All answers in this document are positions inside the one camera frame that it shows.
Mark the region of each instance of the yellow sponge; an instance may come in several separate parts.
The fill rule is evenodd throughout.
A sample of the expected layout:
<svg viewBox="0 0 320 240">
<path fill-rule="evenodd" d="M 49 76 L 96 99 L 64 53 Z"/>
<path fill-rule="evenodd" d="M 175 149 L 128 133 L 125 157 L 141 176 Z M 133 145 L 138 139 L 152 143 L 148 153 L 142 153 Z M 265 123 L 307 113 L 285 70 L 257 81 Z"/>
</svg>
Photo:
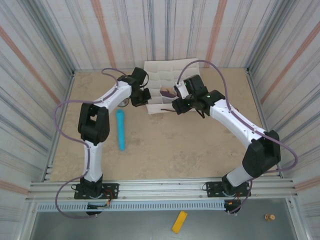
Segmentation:
<svg viewBox="0 0 320 240">
<path fill-rule="evenodd" d="M 180 232 L 180 229 L 182 227 L 182 225 L 184 224 L 186 218 L 187 218 L 187 213 L 185 211 L 181 211 L 179 213 L 179 216 L 177 217 L 177 219 L 175 220 L 175 223 L 172 227 L 172 231 L 176 234 L 178 234 Z"/>
</svg>

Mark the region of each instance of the tan table surface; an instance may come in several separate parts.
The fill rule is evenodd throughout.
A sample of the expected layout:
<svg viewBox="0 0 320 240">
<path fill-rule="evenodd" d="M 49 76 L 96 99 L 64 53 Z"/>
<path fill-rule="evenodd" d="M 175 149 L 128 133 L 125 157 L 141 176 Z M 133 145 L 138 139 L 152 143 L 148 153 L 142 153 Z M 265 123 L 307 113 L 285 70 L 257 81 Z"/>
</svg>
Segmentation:
<svg viewBox="0 0 320 240">
<path fill-rule="evenodd" d="M 261 126 L 244 69 L 222 68 L 221 71 L 227 82 L 230 103 Z M 222 80 L 213 68 L 202 68 L 200 74 L 209 91 L 216 89 L 225 94 Z M 113 79 L 100 72 L 78 72 L 70 99 L 93 101 L 113 85 Z M 62 128 L 77 139 L 80 139 L 77 132 L 80 107 L 80 103 L 69 104 Z M 104 180 L 222 177 L 242 162 L 245 154 L 242 144 L 210 117 L 202 119 L 196 112 L 149 115 L 146 106 L 133 107 L 131 103 L 122 109 L 126 148 L 119 151 L 113 111 L 101 160 Z M 61 136 L 50 181 L 68 181 L 80 176 L 83 169 L 83 145 Z"/>
</svg>

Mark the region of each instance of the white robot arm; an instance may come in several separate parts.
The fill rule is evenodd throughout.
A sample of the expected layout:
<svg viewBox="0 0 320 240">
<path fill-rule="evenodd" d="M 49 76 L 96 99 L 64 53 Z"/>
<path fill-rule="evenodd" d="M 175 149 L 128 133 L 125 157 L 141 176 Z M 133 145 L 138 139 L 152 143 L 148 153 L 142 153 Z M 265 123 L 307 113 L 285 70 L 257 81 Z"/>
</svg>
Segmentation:
<svg viewBox="0 0 320 240">
<path fill-rule="evenodd" d="M 248 180 L 261 176 L 279 163 L 281 160 L 280 146 L 261 137 L 256 131 L 276 140 L 279 140 L 279 135 L 273 130 L 266 132 L 266 130 L 256 126 L 233 106 L 229 105 L 229 108 L 225 96 L 217 90 L 208 92 L 199 75 L 191 76 L 176 84 L 175 90 L 179 98 L 172 102 L 172 106 L 178 115 L 194 108 L 203 118 L 206 114 L 218 120 L 246 148 L 242 164 L 222 178 L 223 192 L 227 196 L 232 196 Z"/>
<path fill-rule="evenodd" d="M 106 100 L 103 100 L 106 96 L 110 95 L 114 90 L 114 94 L 112 94 Z M 119 81 L 118 86 L 114 85 L 108 92 L 106 92 L 102 97 L 97 99 L 95 102 L 102 101 L 100 103 L 94 104 L 99 108 L 108 109 L 108 113 L 110 114 L 123 100 L 129 98 L 131 96 L 131 86 L 124 81 Z M 85 142 L 90 147 L 90 163 L 88 168 L 88 173 L 85 175 L 84 179 L 90 182 L 97 182 L 102 177 L 101 171 L 101 158 L 102 158 L 102 149 L 105 144 L 105 141 L 94 145 L 93 142 L 89 140 L 85 140 Z M 87 166 L 88 163 L 88 151 L 87 147 L 84 147 L 84 165 Z"/>
<path fill-rule="evenodd" d="M 81 134 L 81 139 L 89 146 L 90 161 L 85 146 L 83 170 L 85 176 L 80 179 L 80 184 L 90 198 L 98 198 L 102 194 L 101 158 L 103 145 L 110 132 L 109 114 L 127 98 L 131 99 L 135 107 L 145 105 L 151 99 L 149 89 L 142 89 L 146 76 L 147 73 L 143 69 L 136 67 L 131 75 L 119 77 L 117 84 L 94 101 L 97 103 L 83 103 L 81 106 L 78 132 Z"/>
</svg>

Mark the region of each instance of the wall panel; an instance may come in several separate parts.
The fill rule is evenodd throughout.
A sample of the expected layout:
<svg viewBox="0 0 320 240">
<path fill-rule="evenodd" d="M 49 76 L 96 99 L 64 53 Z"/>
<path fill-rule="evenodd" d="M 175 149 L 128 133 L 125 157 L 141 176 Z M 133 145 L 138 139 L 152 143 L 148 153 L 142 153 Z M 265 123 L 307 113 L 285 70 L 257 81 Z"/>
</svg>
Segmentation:
<svg viewBox="0 0 320 240">
<path fill-rule="evenodd" d="M 53 110 L 71 72 L 24 1 L 0 1 L 0 239 L 12 239 L 31 181 L 41 181 L 55 134 Z"/>
<path fill-rule="evenodd" d="M 320 1 L 295 1 L 266 54 L 253 63 L 266 123 L 298 154 L 291 177 L 314 239 L 320 236 Z M 282 166 L 293 156 L 283 150 Z"/>
<path fill-rule="evenodd" d="M 281 2 L 36 0 L 77 70 L 184 58 L 248 67 Z"/>
</svg>

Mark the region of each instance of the blue cylinder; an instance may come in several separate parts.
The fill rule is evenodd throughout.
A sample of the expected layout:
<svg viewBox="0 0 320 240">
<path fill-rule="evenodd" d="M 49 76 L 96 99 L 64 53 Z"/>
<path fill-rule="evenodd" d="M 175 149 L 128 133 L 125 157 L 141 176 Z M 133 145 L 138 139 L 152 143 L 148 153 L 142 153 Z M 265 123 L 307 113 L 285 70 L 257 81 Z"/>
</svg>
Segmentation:
<svg viewBox="0 0 320 240">
<path fill-rule="evenodd" d="M 125 112 L 122 109 L 118 109 L 115 112 L 116 125 L 118 129 L 118 144 L 119 150 L 125 150 Z"/>
</svg>

